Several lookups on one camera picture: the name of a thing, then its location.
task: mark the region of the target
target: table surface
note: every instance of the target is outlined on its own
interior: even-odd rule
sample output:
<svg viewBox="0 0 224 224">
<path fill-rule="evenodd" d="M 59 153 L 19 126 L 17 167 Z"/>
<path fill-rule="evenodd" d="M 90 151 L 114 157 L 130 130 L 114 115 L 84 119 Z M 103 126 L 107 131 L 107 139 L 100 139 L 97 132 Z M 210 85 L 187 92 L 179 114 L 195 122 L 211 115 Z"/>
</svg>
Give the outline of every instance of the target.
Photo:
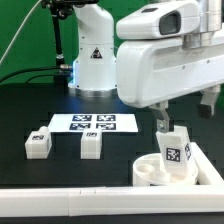
<svg viewBox="0 0 224 224">
<path fill-rule="evenodd" d="M 192 142 L 224 176 L 224 111 L 213 118 L 197 115 L 200 93 L 170 101 L 168 113 L 186 126 Z M 31 131 L 47 126 L 54 114 L 134 113 L 138 133 L 103 133 L 100 160 L 80 159 L 81 133 L 54 133 L 47 160 L 27 160 L 24 143 Z M 156 120 L 148 108 L 124 105 L 117 96 L 83 98 L 53 84 L 0 86 L 0 188 L 131 186 L 132 164 L 159 152 Z M 0 223 L 223 223 L 224 213 L 0 218 Z"/>
</svg>

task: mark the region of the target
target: paper sheet with markers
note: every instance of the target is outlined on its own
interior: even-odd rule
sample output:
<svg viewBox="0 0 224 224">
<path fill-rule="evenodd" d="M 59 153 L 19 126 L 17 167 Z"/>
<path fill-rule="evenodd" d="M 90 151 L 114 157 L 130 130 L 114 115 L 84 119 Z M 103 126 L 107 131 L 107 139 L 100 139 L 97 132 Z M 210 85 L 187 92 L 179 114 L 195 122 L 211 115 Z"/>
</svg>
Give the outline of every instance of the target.
<svg viewBox="0 0 224 224">
<path fill-rule="evenodd" d="M 50 132 L 138 132 L 134 114 L 55 114 L 48 126 Z"/>
</svg>

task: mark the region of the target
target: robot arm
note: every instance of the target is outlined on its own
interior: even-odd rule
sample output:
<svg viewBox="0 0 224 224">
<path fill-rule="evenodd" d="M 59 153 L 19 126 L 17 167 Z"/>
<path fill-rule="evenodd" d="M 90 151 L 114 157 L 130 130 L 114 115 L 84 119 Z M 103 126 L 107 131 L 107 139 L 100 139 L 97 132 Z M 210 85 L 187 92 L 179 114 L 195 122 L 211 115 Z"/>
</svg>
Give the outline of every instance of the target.
<svg viewBox="0 0 224 224">
<path fill-rule="evenodd" d="M 224 31 L 220 29 L 221 0 L 150 4 L 120 20 L 118 36 L 131 40 L 117 54 L 121 100 L 146 107 L 203 91 L 202 103 L 209 109 L 200 109 L 210 117 L 220 89 L 216 86 L 224 83 Z"/>
</svg>

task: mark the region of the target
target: green backdrop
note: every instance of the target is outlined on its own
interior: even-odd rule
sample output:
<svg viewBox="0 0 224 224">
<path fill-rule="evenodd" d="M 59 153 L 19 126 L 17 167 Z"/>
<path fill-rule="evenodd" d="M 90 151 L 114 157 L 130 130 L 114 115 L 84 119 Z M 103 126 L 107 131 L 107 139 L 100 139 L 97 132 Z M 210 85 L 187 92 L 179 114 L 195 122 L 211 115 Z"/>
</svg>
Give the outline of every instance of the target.
<svg viewBox="0 0 224 224">
<path fill-rule="evenodd" d="M 0 19 L 0 57 L 5 52 L 25 16 L 36 2 L 37 0 L 0 1 L 0 8 L 2 9 Z M 146 5 L 148 2 L 150 1 L 100 0 L 99 5 L 113 15 L 116 24 L 119 19 Z M 60 21 L 60 26 L 65 60 L 66 63 L 72 64 L 72 61 L 78 54 L 78 34 L 75 15 L 65 21 Z M 115 46 L 119 47 L 120 43 L 121 41 L 115 35 Z M 48 9 L 42 9 L 41 6 L 38 6 L 1 65 L 0 77 L 19 69 L 52 65 L 55 65 L 55 43 L 51 15 Z M 20 75 L 4 83 L 25 82 L 31 75 Z M 51 81 L 51 78 L 35 79 L 34 82 L 49 81 Z"/>
</svg>

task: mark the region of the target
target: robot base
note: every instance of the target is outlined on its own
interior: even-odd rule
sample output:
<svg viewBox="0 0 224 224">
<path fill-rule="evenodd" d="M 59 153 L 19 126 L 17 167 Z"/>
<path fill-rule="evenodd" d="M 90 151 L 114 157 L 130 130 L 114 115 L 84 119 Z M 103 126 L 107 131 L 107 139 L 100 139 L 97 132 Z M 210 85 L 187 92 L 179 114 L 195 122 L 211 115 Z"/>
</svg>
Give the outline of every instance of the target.
<svg viewBox="0 0 224 224">
<path fill-rule="evenodd" d="M 83 90 L 73 87 L 69 84 L 69 93 L 75 94 L 77 96 L 83 97 L 111 97 L 117 95 L 117 89 L 109 89 L 109 90 Z"/>
</svg>

